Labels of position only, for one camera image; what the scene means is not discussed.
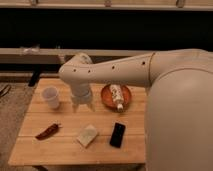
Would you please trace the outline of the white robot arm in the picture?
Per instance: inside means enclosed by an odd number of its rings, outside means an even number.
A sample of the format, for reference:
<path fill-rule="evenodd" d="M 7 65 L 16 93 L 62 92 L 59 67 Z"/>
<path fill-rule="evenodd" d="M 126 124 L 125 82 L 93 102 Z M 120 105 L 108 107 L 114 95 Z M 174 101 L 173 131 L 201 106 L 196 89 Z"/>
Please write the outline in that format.
<path fill-rule="evenodd" d="M 213 52 L 158 51 L 94 64 L 79 53 L 59 77 L 77 104 L 92 83 L 144 87 L 147 171 L 213 171 Z"/>

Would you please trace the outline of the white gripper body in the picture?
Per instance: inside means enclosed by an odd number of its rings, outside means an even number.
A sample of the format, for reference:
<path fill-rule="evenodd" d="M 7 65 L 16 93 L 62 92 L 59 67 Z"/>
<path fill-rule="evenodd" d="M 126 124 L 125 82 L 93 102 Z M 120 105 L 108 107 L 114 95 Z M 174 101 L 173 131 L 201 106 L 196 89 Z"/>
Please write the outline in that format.
<path fill-rule="evenodd" d="M 92 102 L 93 93 L 88 83 L 71 84 L 71 100 L 74 104 L 89 104 Z"/>

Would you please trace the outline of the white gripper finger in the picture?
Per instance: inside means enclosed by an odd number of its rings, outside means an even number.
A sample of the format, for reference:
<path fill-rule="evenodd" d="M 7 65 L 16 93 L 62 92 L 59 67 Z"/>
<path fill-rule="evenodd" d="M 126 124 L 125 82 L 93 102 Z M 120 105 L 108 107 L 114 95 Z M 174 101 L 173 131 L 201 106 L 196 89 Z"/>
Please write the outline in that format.
<path fill-rule="evenodd" d="M 73 112 L 77 112 L 79 105 L 78 104 L 73 104 L 72 108 L 73 108 Z"/>
<path fill-rule="evenodd" d="M 94 105 L 92 103 L 88 103 L 87 106 L 91 111 L 95 111 Z"/>

